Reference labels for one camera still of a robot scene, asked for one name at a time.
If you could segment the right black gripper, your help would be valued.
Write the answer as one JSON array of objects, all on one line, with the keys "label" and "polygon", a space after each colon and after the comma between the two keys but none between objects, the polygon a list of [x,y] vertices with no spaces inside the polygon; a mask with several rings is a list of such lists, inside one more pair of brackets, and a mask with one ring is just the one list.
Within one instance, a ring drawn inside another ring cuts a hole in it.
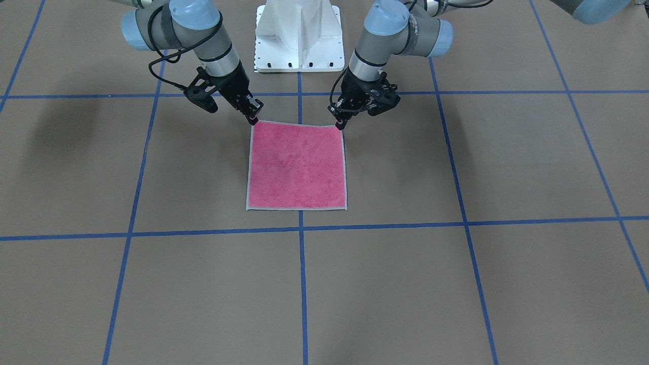
[{"label": "right black gripper", "polygon": [[249,90],[249,78],[243,68],[237,68],[227,76],[216,77],[215,87],[229,104],[246,117],[251,126],[257,124],[264,104]]}]

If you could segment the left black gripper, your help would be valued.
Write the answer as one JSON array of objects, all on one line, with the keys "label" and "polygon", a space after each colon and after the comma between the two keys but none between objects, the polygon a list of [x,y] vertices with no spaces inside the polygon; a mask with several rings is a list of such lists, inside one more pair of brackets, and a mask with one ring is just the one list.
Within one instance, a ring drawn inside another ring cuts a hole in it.
[{"label": "left black gripper", "polygon": [[367,106],[371,101],[366,94],[368,83],[356,77],[349,69],[344,69],[335,81],[337,84],[342,80],[341,95],[338,101],[331,99],[331,114],[336,119],[335,127],[338,131],[343,131],[347,122],[357,114],[367,112]]}]

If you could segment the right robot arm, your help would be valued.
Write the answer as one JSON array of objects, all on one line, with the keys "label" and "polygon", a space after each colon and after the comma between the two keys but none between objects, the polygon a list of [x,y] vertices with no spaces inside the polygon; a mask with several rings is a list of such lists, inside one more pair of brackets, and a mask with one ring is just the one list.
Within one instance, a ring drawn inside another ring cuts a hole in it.
[{"label": "right robot arm", "polygon": [[[246,75],[223,15],[211,1],[127,1],[133,7],[121,18],[121,32],[134,49],[156,52],[149,72],[159,81],[181,90],[192,104],[208,113],[216,113],[213,97],[218,93],[249,124],[258,122],[263,103],[249,90]],[[201,65],[196,77],[181,85],[160,76],[156,64],[176,64],[183,55],[194,53]]]}]

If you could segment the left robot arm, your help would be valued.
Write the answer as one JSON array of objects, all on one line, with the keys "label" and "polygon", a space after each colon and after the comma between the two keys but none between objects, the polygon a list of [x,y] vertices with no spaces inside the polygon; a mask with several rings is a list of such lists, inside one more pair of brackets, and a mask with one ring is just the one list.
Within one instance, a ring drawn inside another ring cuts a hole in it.
[{"label": "left robot arm", "polygon": [[[398,86],[387,80],[385,66],[392,55],[431,59],[447,54],[454,41],[450,22],[440,15],[451,9],[479,9],[494,1],[373,1],[363,30],[351,53],[348,66],[331,88],[327,110],[334,126],[343,131],[351,118],[367,113],[377,116],[392,110],[401,97]],[[596,25],[616,16],[626,7],[642,7],[647,1],[545,1],[581,24]],[[334,91],[342,80],[337,100]],[[552,93],[643,94],[647,89],[628,90],[449,90],[409,92],[431,95],[517,95]]]}]

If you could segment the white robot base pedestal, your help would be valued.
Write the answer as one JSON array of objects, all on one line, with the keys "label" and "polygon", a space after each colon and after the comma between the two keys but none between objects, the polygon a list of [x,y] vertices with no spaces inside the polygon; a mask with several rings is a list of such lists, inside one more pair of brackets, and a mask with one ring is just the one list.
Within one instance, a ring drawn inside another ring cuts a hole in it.
[{"label": "white robot base pedestal", "polygon": [[267,1],[257,7],[256,72],[344,69],[340,9],[330,1]]}]

